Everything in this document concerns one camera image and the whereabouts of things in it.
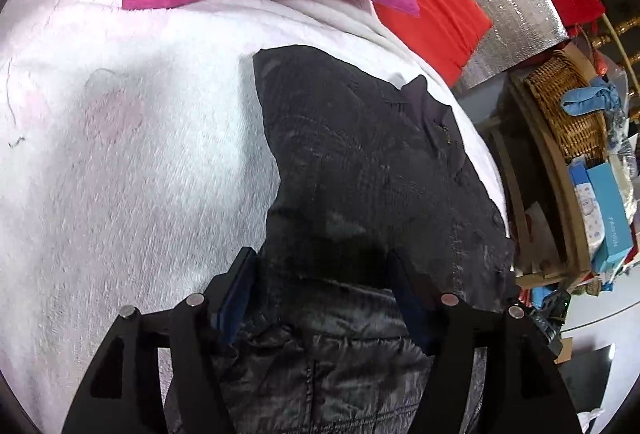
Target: blue cloth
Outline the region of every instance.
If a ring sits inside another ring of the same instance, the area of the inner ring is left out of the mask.
[[[560,107],[571,116],[580,116],[596,110],[619,109],[622,105],[616,86],[597,76],[588,87],[568,90],[560,100]]]

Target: metal screw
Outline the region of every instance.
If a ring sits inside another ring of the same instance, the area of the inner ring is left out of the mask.
[[[518,320],[520,320],[521,318],[524,318],[524,311],[519,306],[511,306],[509,308],[509,314],[513,318],[518,319]]]
[[[120,311],[118,311],[118,315],[120,315],[124,319],[128,319],[135,312],[136,312],[136,307],[132,306],[131,304],[127,304],[126,306],[123,306],[122,308],[120,308]]]
[[[187,305],[195,308],[204,302],[204,295],[202,293],[192,293],[187,297]]]
[[[442,302],[446,306],[457,306],[460,300],[458,297],[453,295],[453,293],[444,293],[442,297],[440,297],[440,302]]]

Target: black garment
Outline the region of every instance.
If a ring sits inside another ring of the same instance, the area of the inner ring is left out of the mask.
[[[424,78],[408,91],[426,104],[416,113],[391,84],[318,49],[260,51],[254,71],[280,188],[236,354],[215,360],[230,415],[242,433],[405,432],[431,359],[387,289],[386,253],[499,309],[513,287],[500,213],[460,161],[455,120],[434,123],[446,110],[430,106]],[[465,425],[483,360],[479,351]]]

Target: blue box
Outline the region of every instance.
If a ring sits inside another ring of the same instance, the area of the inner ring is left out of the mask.
[[[593,258],[593,270],[604,273],[617,266],[631,251],[631,229],[611,165],[603,163],[587,170],[604,221],[604,242]]]

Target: wicker basket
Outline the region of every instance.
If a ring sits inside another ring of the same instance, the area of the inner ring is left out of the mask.
[[[555,51],[524,83],[542,110],[567,163],[583,154],[589,166],[605,160],[607,127],[602,111],[569,116],[560,107],[564,93],[589,84],[564,52]]]

